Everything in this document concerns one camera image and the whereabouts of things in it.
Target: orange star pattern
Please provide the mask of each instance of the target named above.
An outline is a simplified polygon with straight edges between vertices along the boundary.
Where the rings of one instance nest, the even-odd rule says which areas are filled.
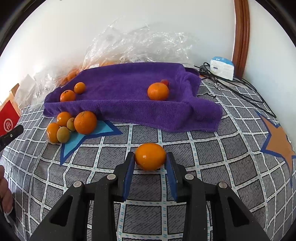
[[[283,158],[288,166],[291,180],[293,172],[293,159],[296,158],[296,154],[293,151],[292,145],[289,142],[284,129],[280,124],[274,125],[262,114],[258,113],[258,115],[269,132],[268,137],[266,138],[266,141],[260,151]]]

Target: small red tomato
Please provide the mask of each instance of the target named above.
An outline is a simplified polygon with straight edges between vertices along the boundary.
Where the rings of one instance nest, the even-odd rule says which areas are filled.
[[[169,86],[168,80],[161,80],[160,82],[163,83],[163,84],[165,84],[167,87]]]

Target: metal screw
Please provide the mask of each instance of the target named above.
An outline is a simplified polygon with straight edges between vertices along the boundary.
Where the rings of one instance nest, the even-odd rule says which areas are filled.
[[[221,188],[227,188],[227,184],[225,182],[220,182],[219,187]]]
[[[192,180],[192,179],[194,178],[194,176],[191,175],[191,174],[186,174],[186,175],[185,175],[185,178],[186,178],[187,180]]]
[[[109,174],[108,176],[107,176],[107,179],[108,180],[113,180],[113,179],[115,179],[116,178],[116,175],[115,174]]]
[[[73,186],[78,188],[78,187],[81,186],[81,184],[82,184],[81,181],[76,181],[76,182],[73,183]]]

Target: red box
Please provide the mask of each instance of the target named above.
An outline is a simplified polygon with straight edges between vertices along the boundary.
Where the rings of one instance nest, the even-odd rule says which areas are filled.
[[[0,136],[10,132],[17,125],[19,118],[10,100],[7,101],[0,111]]]

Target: human hand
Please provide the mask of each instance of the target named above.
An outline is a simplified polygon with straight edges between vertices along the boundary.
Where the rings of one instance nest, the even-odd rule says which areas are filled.
[[[2,207],[5,213],[10,213],[13,204],[12,193],[8,188],[8,182],[4,178],[4,166],[0,165],[0,197],[2,198]]]

